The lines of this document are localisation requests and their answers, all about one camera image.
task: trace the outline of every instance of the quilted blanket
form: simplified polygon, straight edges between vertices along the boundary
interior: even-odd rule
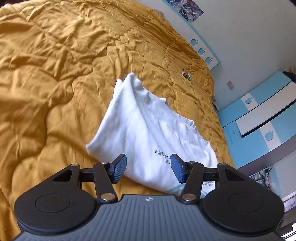
[[[0,8],[0,240],[20,232],[13,206],[22,193],[71,163],[97,162],[85,144],[116,79],[130,72],[194,120],[220,162],[233,165],[211,102],[211,73],[156,11],[116,0],[33,0]],[[157,193],[127,178],[114,188],[119,196]],[[95,196],[92,184],[83,189]]]

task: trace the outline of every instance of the bed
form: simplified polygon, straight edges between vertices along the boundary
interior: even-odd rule
[[[195,121],[220,162],[233,165],[212,105],[207,64],[156,11],[134,1],[37,0],[0,8],[0,240],[20,231],[15,200],[70,163],[91,167],[87,144],[117,78]],[[191,81],[181,75],[182,68]],[[83,189],[95,196],[89,183]],[[118,196],[156,194],[132,180]]]

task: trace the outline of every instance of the white fabric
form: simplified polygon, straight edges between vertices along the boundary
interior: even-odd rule
[[[170,167],[176,153],[185,162],[197,161],[217,167],[209,142],[198,133],[194,122],[175,113],[165,98],[143,88],[134,73],[117,80],[113,98],[87,152],[100,161],[127,156],[124,175],[150,188],[180,195],[180,184]],[[203,183],[202,196],[214,189]]]

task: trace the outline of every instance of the anime poster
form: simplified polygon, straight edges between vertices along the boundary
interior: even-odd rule
[[[166,0],[172,5],[188,22],[192,23],[204,12],[192,0]]]
[[[271,176],[270,176],[271,167],[268,167],[258,173],[255,173],[254,175],[250,176],[250,178],[262,185],[263,187],[266,187],[268,190],[275,192],[273,190],[271,185]]]

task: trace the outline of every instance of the blue apple logo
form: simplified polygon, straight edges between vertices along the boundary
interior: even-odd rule
[[[210,62],[212,62],[212,58],[207,57],[207,58],[205,59],[205,62],[206,62],[207,64],[210,64]]]
[[[200,48],[200,49],[198,50],[198,54],[199,54],[199,55],[203,55],[204,53],[205,53],[205,49]]]
[[[193,47],[195,47],[195,46],[198,44],[198,40],[192,39],[192,40],[190,41],[190,44],[191,44]]]
[[[252,97],[245,100],[246,104],[250,104],[252,102]]]
[[[265,138],[268,141],[271,141],[274,138],[274,132],[269,131],[268,133],[265,134]]]

